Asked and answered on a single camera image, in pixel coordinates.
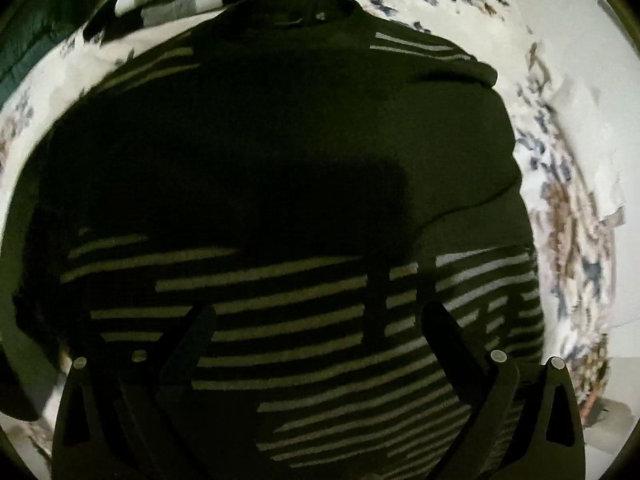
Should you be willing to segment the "floral bed blanket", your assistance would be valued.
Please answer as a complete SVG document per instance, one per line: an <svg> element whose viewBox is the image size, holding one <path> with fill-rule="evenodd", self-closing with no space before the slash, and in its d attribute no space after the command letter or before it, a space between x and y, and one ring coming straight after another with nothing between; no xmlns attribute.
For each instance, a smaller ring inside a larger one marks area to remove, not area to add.
<svg viewBox="0 0 640 480"><path fill-rule="evenodd" d="M106 0L100 0L89 20ZM559 88L542 45L524 26L512 0L354 0L382 20L456 44L498 75L515 139L523 200L535 249L536 298L544 319L538 361L562 359L570 373L582 431L608 381L606 324L613 299L616 212L598 208L594 179L608 177L607 158L590 162L578 142L588 139L591 96ZM1 27L23 0L1 0ZM232 6L122 38L87 41L82 24L49 51L6 102L1 101L1 258L17 173L44 129L126 63L140 58ZM54 430L72 361L49 363L16 325L1 296L1 474L6 479L55 479Z"/></svg>

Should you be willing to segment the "dark green pillow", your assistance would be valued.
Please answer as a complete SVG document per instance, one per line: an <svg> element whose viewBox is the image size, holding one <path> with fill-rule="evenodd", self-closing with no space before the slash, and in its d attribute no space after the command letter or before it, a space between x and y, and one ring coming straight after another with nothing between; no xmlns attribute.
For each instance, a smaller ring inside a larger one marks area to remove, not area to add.
<svg viewBox="0 0 640 480"><path fill-rule="evenodd" d="M90 18L100 0L23 0L1 27L1 101Z"/></svg>

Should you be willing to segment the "dark striped sweater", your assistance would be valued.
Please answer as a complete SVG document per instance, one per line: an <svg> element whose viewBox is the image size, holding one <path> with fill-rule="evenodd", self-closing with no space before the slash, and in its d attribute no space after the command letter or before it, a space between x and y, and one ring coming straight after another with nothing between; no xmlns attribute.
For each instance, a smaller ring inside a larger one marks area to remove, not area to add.
<svg viewBox="0 0 640 480"><path fill-rule="evenodd" d="M486 350L544 319L497 72L354 0L250 0L73 100L18 170L1 296L49 363L142 358L204 304L205 479L431 479L471 409L426 278Z"/></svg>

